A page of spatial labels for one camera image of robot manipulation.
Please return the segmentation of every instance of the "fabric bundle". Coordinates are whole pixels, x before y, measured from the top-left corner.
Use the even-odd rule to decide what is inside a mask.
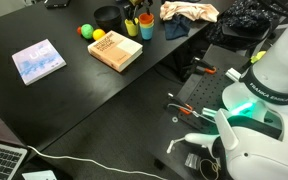
[[[160,18],[165,21],[165,38],[167,40],[187,36],[190,31],[191,21],[203,19],[216,22],[219,14],[211,4],[181,1],[165,1],[160,10]]]
[[[192,21],[204,19],[206,21],[216,22],[219,14],[211,4],[198,4],[181,1],[165,1],[160,10],[160,17],[164,21],[171,20],[174,14],[181,14]]]

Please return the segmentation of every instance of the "brown book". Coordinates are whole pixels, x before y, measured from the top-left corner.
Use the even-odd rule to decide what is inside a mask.
[[[118,72],[123,71],[142,54],[143,46],[121,34],[110,31],[87,49],[95,58]]]

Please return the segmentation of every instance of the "desk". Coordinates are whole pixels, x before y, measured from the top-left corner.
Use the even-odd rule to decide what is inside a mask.
[[[236,67],[241,67],[241,65],[244,65],[248,58],[242,57],[234,52],[230,52],[228,50],[225,50],[223,48],[217,47],[217,46],[210,46],[207,53],[204,56],[205,61],[207,61],[210,64],[216,65],[218,71],[226,71],[230,67],[233,67],[236,69]],[[215,75],[210,76],[219,76],[222,77],[219,72]],[[212,83],[217,86],[217,90],[215,88],[209,89],[209,91],[217,91],[214,92],[214,96],[216,97],[209,97],[208,95],[205,96],[199,96],[195,95],[196,89],[199,89],[202,91],[201,94],[207,93],[205,92],[205,87],[203,86],[203,80],[202,76],[193,74],[190,76],[190,78],[187,80],[183,88],[178,93],[177,97],[179,97],[183,102],[191,105],[196,112],[200,113],[202,111],[203,107],[210,108],[217,110],[219,107],[224,108],[222,103],[218,103],[221,101],[221,92],[222,87],[221,84],[217,84],[216,81],[213,81]],[[227,78],[223,77],[221,81],[225,81],[225,83],[232,83],[232,81]],[[205,104],[194,104],[193,102],[196,102],[196,99],[199,100],[199,102],[205,102],[202,100],[202,98],[208,99],[208,103]],[[178,117],[179,122],[174,123],[172,121],[173,117]],[[171,142],[171,140],[179,139],[184,137],[188,133],[204,133],[204,134],[213,134],[212,132],[208,132],[211,126],[204,126],[204,128],[196,129],[189,125],[189,123],[186,123],[182,121],[183,118],[181,117],[181,114],[178,114],[178,111],[167,111],[163,114],[160,121],[156,125],[156,130],[151,139],[154,140],[154,143],[152,142],[152,146],[149,146],[149,151],[157,158],[157,160],[161,161],[161,163],[167,165],[172,170],[174,170],[177,174],[179,174],[183,179],[185,180],[193,180],[193,179],[204,179],[199,171],[194,171],[193,169],[190,169],[185,166],[185,160],[187,158],[187,155],[189,153],[196,154],[203,159],[210,159],[208,150],[205,148],[201,148],[200,145],[194,145],[190,143],[177,143],[174,145],[175,149],[172,150],[170,154],[166,153],[166,150]],[[197,123],[201,122],[201,119],[192,118],[190,121],[195,121]],[[209,179],[215,179],[214,172],[207,171],[207,168],[211,169],[210,166],[207,166],[203,168],[203,172],[207,172],[210,177]]]
[[[223,12],[231,1],[203,2],[211,2]],[[90,42],[76,33],[81,24],[97,27],[93,13],[104,5],[123,6],[114,0],[77,0],[67,8],[48,10],[38,3],[0,18],[0,114],[24,142],[38,150],[74,128],[208,24],[192,23],[188,37],[166,41],[164,26],[156,19],[152,40],[134,38],[143,44],[143,54],[119,74],[90,56],[87,52]],[[160,5],[155,1],[151,11],[159,14]],[[25,86],[11,56],[44,39],[51,41],[67,66]]]

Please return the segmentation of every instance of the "paper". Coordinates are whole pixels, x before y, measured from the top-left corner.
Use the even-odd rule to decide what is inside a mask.
[[[56,180],[56,177],[51,170],[23,173],[22,176],[25,180]]]

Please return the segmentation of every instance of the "yellow ball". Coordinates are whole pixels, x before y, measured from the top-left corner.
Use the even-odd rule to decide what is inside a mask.
[[[103,29],[96,29],[93,32],[93,39],[95,41],[97,41],[98,39],[100,39],[101,37],[103,37],[105,35],[105,32],[103,31]]]

